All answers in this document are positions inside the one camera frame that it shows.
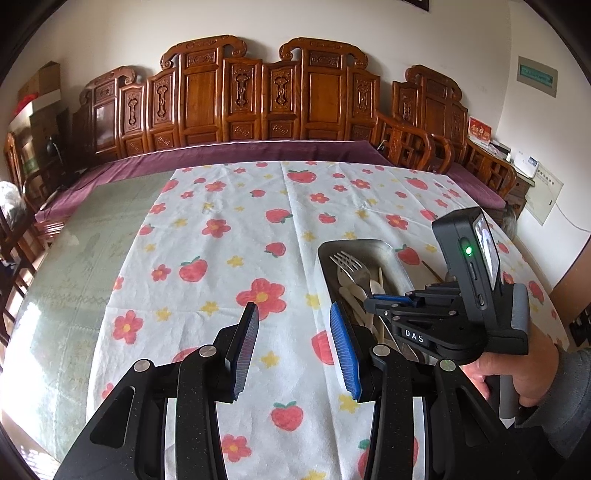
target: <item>white wall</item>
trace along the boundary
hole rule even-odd
[[[536,158],[564,187],[557,204],[576,225],[591,229],[591,86],[554,30],[525,2],[509,3],[511,71],[496,137]],[[518,57],[558,70],[557,97],[517,82]],[[524,211],[518,237],[553,288],[589,234],[572,227],[556,207],[544,225]]]
[[[69,0],[33,36],[0,86],[0,134],[18,88],[45,62],[61,63],[70,110],[94,77],[120,65],[160,70],[178,42],[211,35],[243,38],[249,55],[278,60],[294,37],[358,46],[382,77],[389,112],[391,82],[422,63],[458,82],[464,105],[496,128],[505,97],[511,48],[506,0],[431,0],[429,13],[400,0]]]

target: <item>table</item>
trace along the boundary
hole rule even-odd
[[[137,359],[183,359],[254,300],[261,324],[246,388],[218,408],[228,477],[358,479],[373,404],[355,403],[339,380],[314,279],[316,251],[332,239],[384,239],[423,287],[433,278],[420,260],[441,276],[446,270],[431,221],[475,205],[446,176],[383,166],[290,161],[175,171],[105,309],[87,416]],[[498,227],[492,233],[505,281],[528,285],[533,321],[567,346],[531,268]],[[421,422],[415,409],[416,478],[424,474]],[[171,474],[174,402],[165,464]]]
[[[49,249],[17,315],[0,376],[2,408],[59,461],[85,425],[113,282],[171,173],[97,187]]]

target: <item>finger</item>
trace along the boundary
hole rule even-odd
[[[489,375],[514,375],[519,373],[523,357],[519,355],[502,355],[499,353],[485,352],[474,362],[475,374]]]

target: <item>sign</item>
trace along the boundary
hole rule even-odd
[[[558,70],[543,63],[519,57],[517,81],[525,83],[556,98]]]

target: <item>tablecloth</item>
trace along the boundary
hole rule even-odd
[[[245,391],[219,404],[229,478],[359,479],[373,404],[339,380],[314,278],[332,239],[377,238],[397,249],[413,284],[440,275],[431,221],[474,201],[446,176],[383,166],[260,162],[177,170],[147,215],[105,310],[89,383],[90,417],[140,358],[178,361],[235,324],[246,302],[261,324]],[[550,299],[504,233],[492,227],[505,281],[525,283],[533,321],[568,344]],[[415,478],[423,477],[415,404]],[[166,467],[174,472],[174,402]]]

